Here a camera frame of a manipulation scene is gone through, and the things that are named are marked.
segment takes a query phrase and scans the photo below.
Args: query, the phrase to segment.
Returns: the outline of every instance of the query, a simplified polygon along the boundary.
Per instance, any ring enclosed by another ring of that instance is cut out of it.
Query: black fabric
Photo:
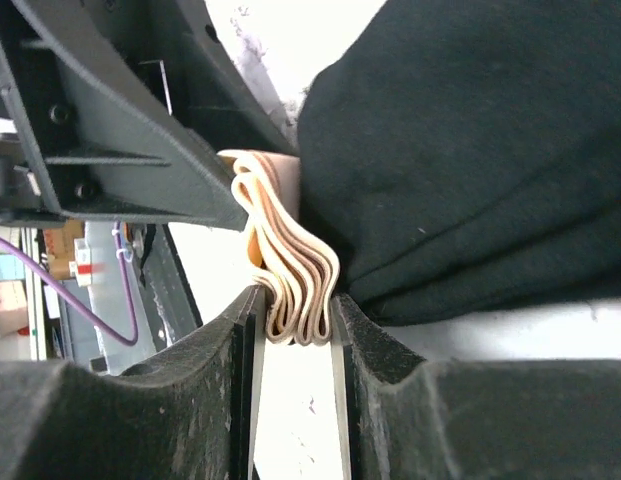
[[[298,135],[302,223],[379,323],[621,293],[621,0],[389,0]]]

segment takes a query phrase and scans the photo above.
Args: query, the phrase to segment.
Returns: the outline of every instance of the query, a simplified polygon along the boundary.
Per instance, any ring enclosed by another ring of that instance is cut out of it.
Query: purple cable
[[[131,307],[132,306],[132,294],[130,292],[130,285],[128,284],[128,273],[125,270],[125,263],[124,263],[125,261],[123,260],[122,256],[119,256],[119,265],[121,266],[123,264],[121,275],[124,280],[123,284],[124,284],[124,288],[126,291],[126,298],[129,300],[128,308],[130,309],[130,319],[132,321],[132,329],[133,329],[133,334],[132,334],[131,339],[124,337],[119,332],[117,332],[114,328],[112,328],[110,325],[108,325],[103,320],[101,320],[99,317],[97,317],[94,313],[90,311],[90,309],[88,309],[83,303],[81,303],[81,301],[77,297],[72,295],[72,293],[70,293],[70,291],[68,291],[66,287],[64,287],[52,275],[46,272],[46,270],[43,269],[36,261],[34,261],[24,252],[19,250],[17,247],[12,245],[11,243],[5,241],[1,237],[0,237],[0,248],[5,250],[7,253],[14,255],[19,260],[21,260],[26,267],[28,267],[30,270],[32,270],[33,273],[39,276],[41,280],[43,280],[45,283],[50,285],[50,287],[52,287],[52,289],[55,292],[57,292],[57,294],[59,294],[61,298],[63,298],[66,302],[72,305],[75,308],[75,310],[77,310],[77,312],[83,315],[95,327],[100,328],[101,330],[103,330],[104,332],[108,333],[110,336],[115,338],[117,341],[129,347],[137,343],[137,340],[139,339],[139,326],[137,325],[137,318],[134,313],[134,307]]]

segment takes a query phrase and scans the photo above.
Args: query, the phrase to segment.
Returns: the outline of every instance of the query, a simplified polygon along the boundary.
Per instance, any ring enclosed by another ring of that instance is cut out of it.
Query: purple wire
[[[130,310],[130,319],[132,321],[132,329],[133,334],[132,338],[128,339],[117,332],[110,325],[105,323],[99,317],[97,317],[89,308],[87,308],[81,301],[75,297],[70,291],[64,287],[60,282],[58,282],[52,275],[50,275],[44,268],[42,268],[35,260],[30,258],[20,249],[12,245],[10,242],[5,241],[0,237],[0,248],[5,250],[7,253],[14,255],[16,258],[21,260],[23,264],[32,270],[37,276],[41,278],[45,283],[50,285],[50,287],[59,294],[61,298],[63,298],[67,303],[72,305],[74,309],[83,315],[88,321],[90,321],[95,327],[100,328],[104,332],[108,333],[111,337],[116,339],[117,341],[127,345],[129,347],[135,345],[139,340],[139,326],[137,324],[137,318],[134,313],[134,307],[132,306],[132,294],[130,292],[130,285],[128,283],[128,272],[125,270],[125,260],[119,255],[119,266],[122,268],[121,276],[124,280],[124,289],[126,292],[126,299],[128,299],[128,309]]]

